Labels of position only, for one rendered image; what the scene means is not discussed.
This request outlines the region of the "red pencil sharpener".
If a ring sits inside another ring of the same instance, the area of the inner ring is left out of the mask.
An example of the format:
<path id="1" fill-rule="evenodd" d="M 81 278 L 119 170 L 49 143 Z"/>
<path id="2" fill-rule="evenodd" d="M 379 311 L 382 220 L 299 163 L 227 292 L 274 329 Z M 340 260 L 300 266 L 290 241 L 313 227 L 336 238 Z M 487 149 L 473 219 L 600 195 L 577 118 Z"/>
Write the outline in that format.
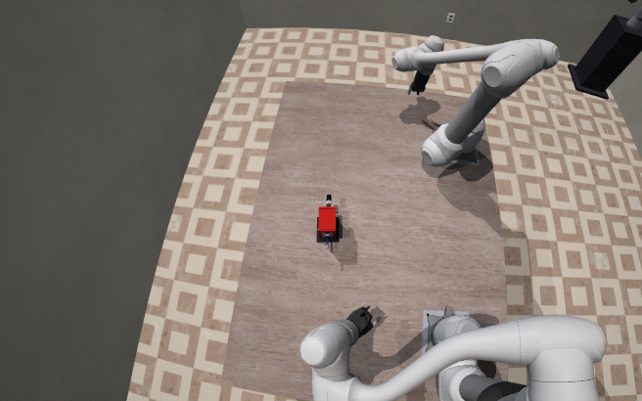
<path id="1" fill-rule="evenodd" d="M 332 196 L 327 195 L 326 206 L 319 207 L 319 217 L 317 217 L 316 242 L 327 243 L 326 244 L 327 249 L 328 249 L 328 243 L 339 242 L 339 217 L 336 217 L 336 207 L 331 206 L 332 204 L 331 200 L 332 200 Z"/>

